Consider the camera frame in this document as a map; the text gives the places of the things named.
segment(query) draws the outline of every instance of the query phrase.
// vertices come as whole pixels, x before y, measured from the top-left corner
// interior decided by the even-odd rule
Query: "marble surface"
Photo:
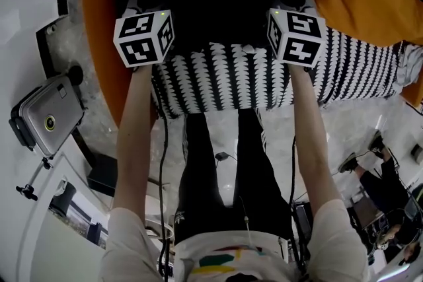
[[[112,121],[104,101],[95,70],[91,61],[81,0],[69,0],[69,16],[56,23],[54,32],[47,36],[48,45],[58,71],[65,71],[70,65],[79,63],[85,74],[81,94],[88,108],[79,130],[88,146],[112,157],[116,156],[117,128]],[[412,180],[420,167],[413,164],[408,153],[422,134],[422,118],[405,106],[399,96],[390,99],[365,99],[335,102],[321,108],[328,140],[330,171],[345,199],[350,199],[359,190],[359,181],[354,174],[336,174],[339,164],[351,153],[365,152],[375,128],[383,131],[387,144],[392,148],[404,172],[403,180]],[[237,112],[210,112],[206,114],[211,140],[215,153],[225,151],[235,153],[237,140]],[[289,199],[291,191],[291,144],[294,136],[293,107],[278,108],[262,112],[267,136],[267,154],[274,167],[275,177],[284,198]],[[163,169],[163,180],[169,182],[169,209],[175,210],[178,185],[184,169],[182,155],[183,119],[169,123],[169,148]],[[163,151],[163,122],[158,121],[151,134],[150,176],[158,179],[159,162]],[[360,163],[368,169],[378,167],[378,159],[372,154],[360,158]],[[295,179],[294,198],[307,200],[303,180],[298,168]],[[219,189],[223,200],[230,204],[235,185],[236,162],[229,158],[217,168]]]

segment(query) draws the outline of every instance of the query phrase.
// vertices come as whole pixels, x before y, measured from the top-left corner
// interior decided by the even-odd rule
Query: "forearm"
[[[151,66],[132,75],[119,128],[118,183],[114,207],[145,214],[145,194],[150,166]]]
[[[325,125],[310,76],[302,67],[289,66],[292,79],[295,136],[299,171],[314,213],[327,201],[339,198],[328,169]]]
[[[401,225],[392,226],[391,229],[389,229],[388,232],[385,234],[385,236],[382,238],[382,244],[392,239],[395,236],[395,234],[399,232],[400,229],[401,229]]]

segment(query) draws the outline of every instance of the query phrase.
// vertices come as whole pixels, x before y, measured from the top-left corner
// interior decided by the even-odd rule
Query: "white t-shirt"
[[[116,208],[108,223],[106,253],[100,281],[156,281],[158,249],[148,239],[140,218]],[[299,272],[283,261],[278,237],[246,230],[209,232],[175,247],[175,282],[224,282],[236,274],[257,279],[298,281]],[[341,200],[324,204],[317,212],[309,243],[310,281],[367,281],[367,254]]]

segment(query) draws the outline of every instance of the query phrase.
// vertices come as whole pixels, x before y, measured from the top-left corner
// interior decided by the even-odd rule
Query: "device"
[[[9,124],[22,146],[35,146],[52,157],[83,117],[83,109],[66,75],[48,79],[11,111]]]
[[[314,68],[325,49],[325,20],[305,13],[270,9],[267,37],[279,61]]]
[[[113,42],[126,67],[163,62],[174,40],[169,10],[116,20]]]

